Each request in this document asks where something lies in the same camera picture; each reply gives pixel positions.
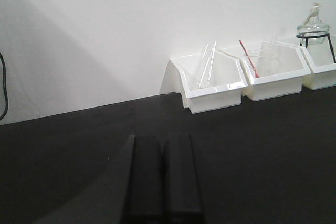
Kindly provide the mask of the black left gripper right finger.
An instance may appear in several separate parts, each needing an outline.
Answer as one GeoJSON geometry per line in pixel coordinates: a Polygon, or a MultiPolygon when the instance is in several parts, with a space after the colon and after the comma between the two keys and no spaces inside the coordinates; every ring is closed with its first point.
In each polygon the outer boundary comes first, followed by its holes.
{"type": "Polygon", "coordinates": [[[203,210],[191,137],[168,138],[163,149],[166,223],[202,223],[203,210]]]}

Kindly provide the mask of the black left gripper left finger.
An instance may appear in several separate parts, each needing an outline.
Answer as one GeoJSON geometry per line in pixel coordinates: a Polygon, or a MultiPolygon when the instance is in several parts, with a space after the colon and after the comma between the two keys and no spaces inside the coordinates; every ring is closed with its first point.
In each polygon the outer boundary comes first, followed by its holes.
{"type": "Polygon", "coordinates": [[[163,223],[163,162],[159,140],[136,136],[127,223],[163,223]]]}

